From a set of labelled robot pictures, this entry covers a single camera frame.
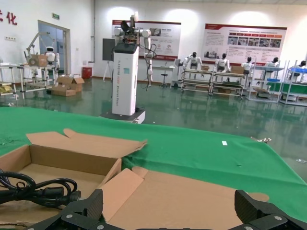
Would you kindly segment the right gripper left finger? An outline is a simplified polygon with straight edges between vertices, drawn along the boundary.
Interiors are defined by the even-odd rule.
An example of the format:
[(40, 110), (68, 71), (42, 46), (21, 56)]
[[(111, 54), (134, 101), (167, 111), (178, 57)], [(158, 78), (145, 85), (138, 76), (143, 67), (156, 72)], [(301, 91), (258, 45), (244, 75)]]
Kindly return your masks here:
[(102, 230), (103, 190), (69, 203), (59, 214), (30, 226), (29, 230)]

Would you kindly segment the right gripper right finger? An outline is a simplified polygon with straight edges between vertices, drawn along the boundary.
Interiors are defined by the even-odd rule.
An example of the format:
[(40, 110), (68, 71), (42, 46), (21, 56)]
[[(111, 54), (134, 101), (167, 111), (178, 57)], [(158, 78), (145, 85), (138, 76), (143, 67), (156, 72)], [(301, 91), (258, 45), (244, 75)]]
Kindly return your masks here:
[(242, 224), (235, 230), (306, 230), (297, 220), (271, 203), (258, 201), (243, 190), (235, 191), (235, 211)]

